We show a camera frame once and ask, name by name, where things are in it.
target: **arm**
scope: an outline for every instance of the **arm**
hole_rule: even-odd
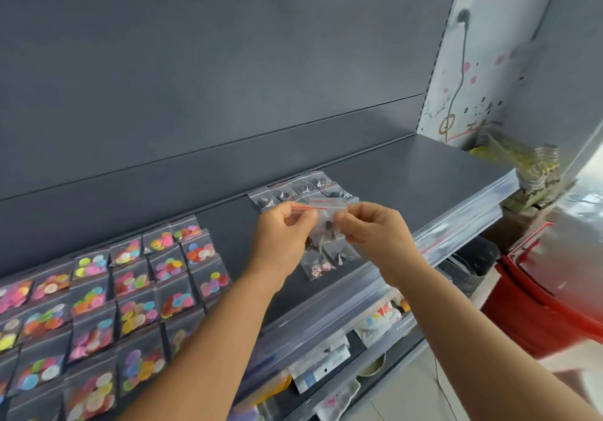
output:
[[[471,419],[603,419],[428,265],[397,211],[360,203],[348,212],[337,225],[408,301]]]
[[[316,212],[292,219],[286,202],[262,214],[245,273],[121,421],[226,419],[268,304],[298,265],[318,221]]]

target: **forearm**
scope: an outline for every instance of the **forearm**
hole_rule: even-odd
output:
[[[424,260],[408,265],[396,287],[471,419],[601,419]]]
[[[122,420],[223,421],[247,366],[274,291],[244,274],[202,322],[177,359]]]

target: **hand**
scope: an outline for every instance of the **hand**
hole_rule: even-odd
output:
[[[394,285],[396,271],[411,265],[426,264],[400,213],[376,203],[350,205],[339,212],[335,225],[348,242],[379,268],[385,282]]]
[[[306,238],[317,223],[315,210],[292,216],[290,202],[262,213],[246,273],[257,274],[276,293],[299,264]]]

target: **electrical cord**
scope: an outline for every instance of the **electrical cord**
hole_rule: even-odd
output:
[[[448,400],[448,396],[446,395],[446,393],[444,392],[444,388],[440,384],[440,376],[438,375],[438,360],[435,358],[435,356],[433,357],[433,364],[435,364],[435,381],[438,384],[440,391],[442,391],[442,394],[444,394],[444,398],[446,399],[446,402],[448,402],[448,408],[450,409],[452,416],[454,417],[455,421],[458,421],[458,419],[456,419],[456,415],[454,414],[454,410],[452,410],[452,405],[450,404],[450,401]]]
[[[465,51],[467,49],[467,32],[469,31],[470,18],[471,13],[466,8],[462,9],[458,14],[458,17],[456,18],[459,23],[463,23],[465,25],[465,33],[463,36],[463,61],[461,62],[461,82],[459,83],[458,88],[456,88],[456,92],[454,93],[452,100],[450,100],[450,105],[448,106],[448,115],[446,115],[446,131],[444,132],[444,143],[446,145],[448,144],[448,125],[450,124],[450,113],[452,112],[452,105],[454,104],[456,96],[460,92],[461,88],[463,87],[463,83],[465,82]]]

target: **left hand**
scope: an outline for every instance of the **left hand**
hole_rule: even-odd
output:
[[[259,276],[276,293],[299,264],[306,238],[317,223],[315,210],[305,211],[299,218],[291,216],[291,202],[262,213],[245,274]]]

